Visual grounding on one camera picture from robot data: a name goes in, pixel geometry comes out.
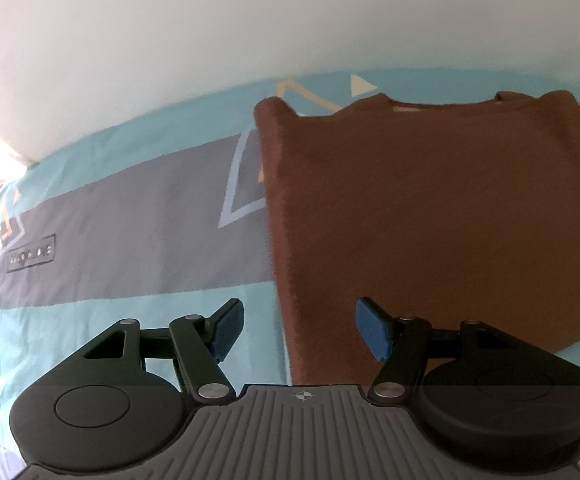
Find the brown knit sweater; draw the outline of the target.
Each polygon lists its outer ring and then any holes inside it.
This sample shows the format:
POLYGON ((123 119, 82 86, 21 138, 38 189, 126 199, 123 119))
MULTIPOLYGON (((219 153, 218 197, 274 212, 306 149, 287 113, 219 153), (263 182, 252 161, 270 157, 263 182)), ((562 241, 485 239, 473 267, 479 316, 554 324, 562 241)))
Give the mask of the brown knit sweater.
POLYGON ((383 94, 330 116, 255 106, 273 272, 297 384, 367 385, 359 298, 436 327, 481 320, 556 352, 580 340, 580 104, 383 94))

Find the teal and grey bedsheet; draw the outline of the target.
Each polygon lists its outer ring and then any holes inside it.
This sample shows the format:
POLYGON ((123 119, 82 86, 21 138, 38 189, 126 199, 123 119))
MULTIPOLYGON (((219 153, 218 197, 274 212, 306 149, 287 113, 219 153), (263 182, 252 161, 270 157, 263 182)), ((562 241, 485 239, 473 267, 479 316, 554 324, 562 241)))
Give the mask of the teal and grey bedsheet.
POLYGON ((328 114, 383 92, 468 103, 557 83, 486 70, 371 70, 263 81, 108 128, 0 193, 0 479, 35 479, 9 428, 15 399, 121 318, 164 327, 230 298, 245 326, 224 371, 254 398, 138 479, 475 479, 403 413, 343 388, 293 389, 269 257, 252 112, 279 94, 328 114))

